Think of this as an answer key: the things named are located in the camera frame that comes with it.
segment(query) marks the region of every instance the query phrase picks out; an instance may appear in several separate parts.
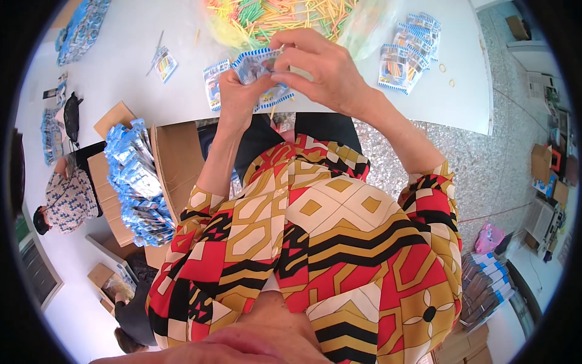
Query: blue patterned shirt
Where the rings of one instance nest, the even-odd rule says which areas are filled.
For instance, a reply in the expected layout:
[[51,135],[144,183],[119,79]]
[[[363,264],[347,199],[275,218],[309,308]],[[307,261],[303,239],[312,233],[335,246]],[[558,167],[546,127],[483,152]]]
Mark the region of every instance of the blue patterned shirt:
[[75,168],[65,179],[57,172],[53,172],[48,181],[46,197],[47,220],[62,234],[68,234],[79,227],[87,218],[94,218],[98,214],[95,194],[87,173]]

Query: finger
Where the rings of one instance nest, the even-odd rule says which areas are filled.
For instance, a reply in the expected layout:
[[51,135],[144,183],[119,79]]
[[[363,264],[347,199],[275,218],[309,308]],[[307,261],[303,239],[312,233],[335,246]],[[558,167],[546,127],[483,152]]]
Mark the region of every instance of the finger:
[[275,61],[275,71],[285,72],[289,70],[289,66],[297,67],[309,72],[315,77],[318,64],[320,63],[319,56],[308,53],[297,48],[288,48],[282,55],[277,57]]
[[279,49],[284,44],[294,44],[300,50],[319,54],[331,42],[311,28],[300,28],[275,33],[269,43],[272,50]]
[[262,93],[276,85],[277,82],[271,80],[271,75],[265,75],[258,80],[256,80],[253,84],[248,85],[247,87],[249,90],[259,97]]
[[218,78],[219,86],[225,83],[240,84],[239,77],[236,74],[235,70],[233,70],[232,68],[225,72],[222,72],[220,77]]
[[291,89],[297,90],[307,96],[312,101],[319,100],[319,91],[317,85],[310,82],[303,76],[293,72],[274,73],[271,80],[281,82],[289,86]]

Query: terrazzo floor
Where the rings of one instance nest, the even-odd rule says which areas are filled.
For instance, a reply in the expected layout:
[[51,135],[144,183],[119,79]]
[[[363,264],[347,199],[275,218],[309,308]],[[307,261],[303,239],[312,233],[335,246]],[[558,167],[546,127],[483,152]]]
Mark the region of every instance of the terrazzo floor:
[[[530,153],[534,144],[547,140],[548,115],[543,106],[529,99],[526,70],[506,47],[508,42],[515,41],[505,22],[511,15],[519,15],[511,2],[477,13],[493,78],[493,135],[413,121],[445,155],[456,173],[462,254],[474,250],[474,242],[486,222],[507,233],[521,229],[535,196]],[[216,121],[200,122],[202,125]],[[358,120],[354,124],[363,153],[371,160],[368,183],[397,199],[408,181],[398,157],[377,130]],[[231,197],[238,191],[240,184],[236,182]]]

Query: black shirt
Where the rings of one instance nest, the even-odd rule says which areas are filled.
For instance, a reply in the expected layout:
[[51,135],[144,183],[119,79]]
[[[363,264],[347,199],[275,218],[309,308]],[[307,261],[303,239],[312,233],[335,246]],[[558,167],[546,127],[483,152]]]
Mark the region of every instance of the black shirt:
[[146,312],[146,298],[150,287],[151,283],[140,281],[135,297],[127,305],[121,301],[116,302],[115,319],[121,329],[138,344],[156,347],[158,344],[155,342]]

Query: red and yellow geometric blouse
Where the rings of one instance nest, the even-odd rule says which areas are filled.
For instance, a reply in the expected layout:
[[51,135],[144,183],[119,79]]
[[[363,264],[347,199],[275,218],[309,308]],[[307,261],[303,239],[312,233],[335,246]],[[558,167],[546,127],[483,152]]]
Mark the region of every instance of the red and yellow geometric blouse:
[[333,362],[415,364],[441,343],[462,294],[453,174],[412,175],[395,202],[369,170],[298,135],[257,157],[234,200],[194,187],[147,300],[160,347],[235,322],[267,280]]

